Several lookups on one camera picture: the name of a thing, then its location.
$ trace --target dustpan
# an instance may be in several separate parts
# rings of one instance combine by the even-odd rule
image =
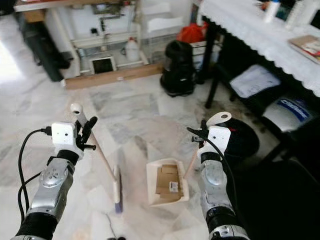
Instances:
[[[156,194],[157,188],[157,171],[163,165],[176,165],[178,170],[178,176],[180,181],[180,189],[183,196],[179,200],[172,200],[166,198],[160,198],[159,194]],[[179,202],[185,202],[189,200],[189,187],[188,182],[184,178],[185,168],[181,161],[174,158],[160,159],[157,161],[149,162],[146,165],[146,179],[147,179],[147,190],[148,190],[148,202],[151,207],[169,205]]]

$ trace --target black vacuum cleaner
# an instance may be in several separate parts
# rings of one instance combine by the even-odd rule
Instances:
[[[174,40],[165,48],[160,84],[171,97],[187,96],[194,92],[193,48],[189,43]]]

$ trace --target label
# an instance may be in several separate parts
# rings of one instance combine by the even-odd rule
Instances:
[[[310,116],[306,110],[287,99],[281,99],[277,102],[277,104],[292,112],[299,119],[300,122],[303,122]]]
[[[178,183],[176,181],[169,182],[170,193],[178,193]]]

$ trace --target cardboard box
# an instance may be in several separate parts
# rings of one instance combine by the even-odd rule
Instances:
[[[173,201],[177,201],[183,197],[184,194],[180,188],[177,165],[164,164],[157,169],[155,193],[159,194],[162,199]]]

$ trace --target black cable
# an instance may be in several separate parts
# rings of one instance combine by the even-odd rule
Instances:
[[[25,183],[25,178],[24,178],[24,173],[22,170],[22,154],[24,153],[24,149],[26,146],[26,143],[28,141],[28,139],[31,137],[32,134],[38,133],[38,132],[43,132],[45,134],[47,134],[48,136],[52,135],[52,130],[50,126],[47,126],[46,128],[41,128],[38,130],[34,130],[32,132],[30,132],[24,139],[21,149],[20,149],[20,153],[19,153],[19,158],[18,158],[18,169],[19,169],[19,175],[20,175],[20,181],[21,181],[21,187],[23,190],[23,195],[24,195],[24,200],[25,200],[25,210],[27,211],[29,209],[29,198],[28,198],[28,192],[27,192],[27,188],[26,188],[26,183]],[[24,210],[21,204],[21,193],[20,193],[20,202],[18,202],[19,205],[19,209],[20,209],[20,213],[21,213],[21,219],[24,219],[25,214],[24,214]]]
[[[235,181],[235,177],[234,177],[234,174],[232,173],[232,170],[229,166],[229,163],[228,161],[226,160],[225,156],[222,154],[222,152],[220,151],[220,149],[212,142],[210,141],[208,138],[203,138],[206,142],[208,142],[216,151],[217,153],[220,155],[220,157],[222,158],[223,162],[225,163],[225,165],[227,166],[228,168],[228,172],[230,174],[230,177],[231,177],[231,181],[232,181],[232,188],[233,188],[233,205],[234,205],[234,208],[235,208],[235,211],[238,212],[239,209],[238,209],[238,198],[237,198],[237,191],[236,191],[236,181]]]
[[[18,158],[18,168],[19,168],[19,175],[20,175],[20,180],[21,180],[21,186],[22,186],[22,190],[23,190],[23,194],[24,194],[24,200],[25,200],[25,209],[28,210],[29,208],[29,198],[28,198],[28,192],[27,192],[27,188],[26,188],[26,183],[25,183],[25,178],[24,178],[24,173],[22,171],[22,154],[24,152],[26,143],[28,141],[28,139],[31,137],[32,134],[38,133],[38,132],[43,132],[43,129],[38,129],[38,130],[34,130],[32,132],[30,132],[24,139],[21,149],[20,149],[20,153],[19,153],[19,158]]]
[[[22,202],[21,202],[21,193],[22,190],[26,187],[26,185],[31,182],[33,179],[35,179],[36,177],[38,177],[41,174],[41,172],[37,173],[36,175],[30,177],[27,181],[25,181],[25,183],[23,185],[21,185],[21,187],[19,188],[18,191],[18,205],[19,205],[19,210],[20,210],[20,214],[21,214],[21,224],[23,223],[23,221],[25,220],[25,212],[24,212],[24,208],[22,206]]]

